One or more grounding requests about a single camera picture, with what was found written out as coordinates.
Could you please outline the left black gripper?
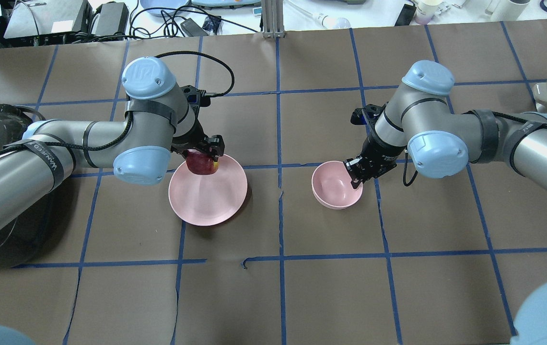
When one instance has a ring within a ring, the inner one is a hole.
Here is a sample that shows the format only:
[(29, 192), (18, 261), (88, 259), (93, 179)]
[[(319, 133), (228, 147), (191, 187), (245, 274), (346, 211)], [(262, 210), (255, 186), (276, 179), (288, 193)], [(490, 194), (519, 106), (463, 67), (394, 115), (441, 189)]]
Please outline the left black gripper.
[(210, 106), (213, 94), (200, 90), (192, 85), (180, 88), (188, 104), (188, 113), (178, 122), (178, 131), (172, 141), (172, 152), (186, 155), (187, 150), (194, 149), (218, 159), (223, 157), (225, 142), (222, 135), (207, 136), (203, 130), (198, 116), (202, 107)]

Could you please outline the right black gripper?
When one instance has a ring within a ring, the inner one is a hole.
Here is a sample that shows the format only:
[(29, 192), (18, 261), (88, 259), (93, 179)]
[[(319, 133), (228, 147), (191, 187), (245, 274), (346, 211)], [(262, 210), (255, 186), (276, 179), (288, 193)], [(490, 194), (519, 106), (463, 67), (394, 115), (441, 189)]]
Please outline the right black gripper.
[(350, 184), (354, 190), (365, 181), (376, 179), (396, 167), (398, 146), (384, 142), (375, 130), (383, 113), (383, 106), (365, 106), (356, 108), (351, 114), (350, 122), (353, 125), (368, 127), (368, 135), (359, 155), (354, 159), (344, 160), (344, 168), (350, 176)]

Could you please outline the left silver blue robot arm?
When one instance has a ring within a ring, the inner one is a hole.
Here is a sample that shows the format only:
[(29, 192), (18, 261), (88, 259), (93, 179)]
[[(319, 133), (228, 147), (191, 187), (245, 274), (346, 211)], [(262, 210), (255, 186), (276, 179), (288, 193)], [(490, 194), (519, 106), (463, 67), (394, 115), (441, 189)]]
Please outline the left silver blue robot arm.
[(186, 158), (195, 150), (213, 161), (224, 155), (221, 135), (207, 136), (198, 119), (209, 94), (179, 86), (162, 55), (135, 59), (120, 82), (124, 122), (37, 121), (0, 150), (0, 230), (77, 168), (108, 168), (125, 183), (155, 185), (174, 152)]

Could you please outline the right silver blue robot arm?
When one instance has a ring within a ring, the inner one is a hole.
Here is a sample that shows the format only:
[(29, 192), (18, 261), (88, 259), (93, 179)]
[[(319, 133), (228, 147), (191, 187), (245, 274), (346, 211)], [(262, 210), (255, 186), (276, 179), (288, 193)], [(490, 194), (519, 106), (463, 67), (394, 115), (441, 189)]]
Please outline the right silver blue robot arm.
[(420, 60), (385, 105), (352, 112), (352, 124), (368, 127), (361, 152), (343, 163), (354, 189), (393, 170), (405, 152), (427, 178), (455, 175), (470, 163), (500, 161), (547, 190), (547, 113), (454, 114), (446, 102), (453, 85), (444, 65)]

